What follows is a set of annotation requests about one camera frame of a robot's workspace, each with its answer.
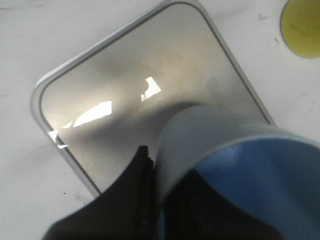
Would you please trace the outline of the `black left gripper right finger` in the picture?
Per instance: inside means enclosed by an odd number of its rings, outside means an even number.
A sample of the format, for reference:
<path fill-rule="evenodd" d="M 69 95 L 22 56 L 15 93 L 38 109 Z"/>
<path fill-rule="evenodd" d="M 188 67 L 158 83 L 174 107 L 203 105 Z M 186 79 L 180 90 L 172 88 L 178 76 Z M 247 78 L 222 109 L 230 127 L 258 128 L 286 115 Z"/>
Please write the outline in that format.
<path fill-rule="evenodd" d="M 231 204 L 195 170 L 163 206 L 166 240 L 281 240 L 273 227 Z"/>

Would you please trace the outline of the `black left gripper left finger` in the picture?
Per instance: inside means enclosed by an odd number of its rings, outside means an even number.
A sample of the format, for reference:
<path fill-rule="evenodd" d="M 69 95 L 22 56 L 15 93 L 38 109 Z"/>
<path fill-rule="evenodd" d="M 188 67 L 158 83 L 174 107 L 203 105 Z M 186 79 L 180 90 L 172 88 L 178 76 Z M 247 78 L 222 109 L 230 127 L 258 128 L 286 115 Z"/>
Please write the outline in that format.
<path fill-rule="evenodd" d="M 129 165 L 99 197 L 52 224 L 45 240 L 152 240 L 153 161 L 139 146 Z"/>

